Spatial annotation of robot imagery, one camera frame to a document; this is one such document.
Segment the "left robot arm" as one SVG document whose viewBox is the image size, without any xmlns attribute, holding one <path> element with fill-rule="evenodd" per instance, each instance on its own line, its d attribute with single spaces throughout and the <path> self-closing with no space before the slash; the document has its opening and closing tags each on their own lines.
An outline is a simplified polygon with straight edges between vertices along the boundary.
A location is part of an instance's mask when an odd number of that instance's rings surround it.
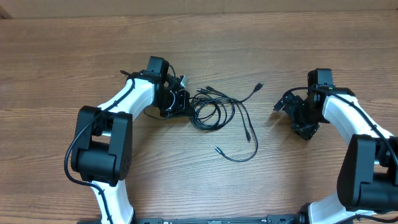
<svg viewBox="0 0 398 224">
<path fill-rule="evenodd" d="M 126 187 L 132 163 L 134 120 L 150 106 L 163 119 L 189 112 L 188 78 L 177 76 L 162 57 L 151 56 L 147 68 L 123 72 L 125 86 L 98 106 L 83 106 L 75 135 L 64 158 L 68 179 L 88 186 L 101 211 L 98 223 L 135 223 L 135 210 Z"/>
</svg>

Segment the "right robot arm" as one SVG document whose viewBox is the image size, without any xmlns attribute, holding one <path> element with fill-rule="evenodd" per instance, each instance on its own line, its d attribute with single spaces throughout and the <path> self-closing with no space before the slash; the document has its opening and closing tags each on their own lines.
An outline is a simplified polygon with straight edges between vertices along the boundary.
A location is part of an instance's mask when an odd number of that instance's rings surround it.
<svg viewBox="0 0 398 224">
<path fill-rule="evenodd" d="M 304 140 L 317 132 L 320 123 L 330 123 L 348 148 L 341 165 L 336 191 L 304 205 L 284 223 L 353 223 L 362 219 L 397 223 L 381 218 L 397 211 L 397 137 L 378 125 L 359 105 L 349 88 L 333 83 L 329 68 L 307 75 L 306 99 L 287 90 L 274 105 L 292 120 L 291 128 Z"/>
</svg>

